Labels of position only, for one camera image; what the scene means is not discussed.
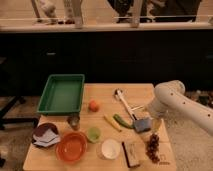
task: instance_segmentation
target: green vegetable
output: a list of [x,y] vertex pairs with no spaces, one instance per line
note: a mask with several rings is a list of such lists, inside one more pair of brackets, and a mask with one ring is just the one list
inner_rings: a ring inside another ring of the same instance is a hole
[[125,120],[123,120],[122,117],[120,117],[118,114],[114,114],[113,118],[123,127],[133,129],[133,125],[128,124]]

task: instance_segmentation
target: cup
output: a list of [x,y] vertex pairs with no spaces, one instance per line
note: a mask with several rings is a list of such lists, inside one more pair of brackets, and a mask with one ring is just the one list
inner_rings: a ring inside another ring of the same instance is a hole
[[96,152],[99,158],[105,160],[114,160],[120,154],[120,143],[114,139],[106,139],[98,144]]
[[73,130],[77,131],[80,129],[80,116],[78,114],[69,116],[67,122]]
[[90,127],[86,132],[87,139],[91,143],[97,143],[101,136],[101,130],[98,127]]

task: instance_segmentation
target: black cabinet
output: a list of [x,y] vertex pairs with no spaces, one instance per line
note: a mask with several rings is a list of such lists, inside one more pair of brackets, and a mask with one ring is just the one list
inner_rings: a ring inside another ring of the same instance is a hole
[[86,82],[159,83],[212,89],[213,31],[0,34],[1,66],[24,95],[40,95],[50,74],[85,74]]

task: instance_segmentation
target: green cup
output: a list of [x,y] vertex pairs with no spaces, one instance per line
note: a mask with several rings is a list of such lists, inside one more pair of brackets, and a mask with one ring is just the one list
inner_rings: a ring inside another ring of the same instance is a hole
[[101,130],[98,127],[90,127],[86,132],[87,139],[91,143],[97,143],[101,136]]

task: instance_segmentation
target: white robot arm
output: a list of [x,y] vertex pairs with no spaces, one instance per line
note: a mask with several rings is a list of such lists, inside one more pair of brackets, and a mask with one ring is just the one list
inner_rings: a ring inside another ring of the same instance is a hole
[[158,84],[154,89],[155,98],[147,106],[148,112],[159,118],[169,108],[174,109],[213,135],[213,110],[185,97],[184,92],[185,86],[180,81]]

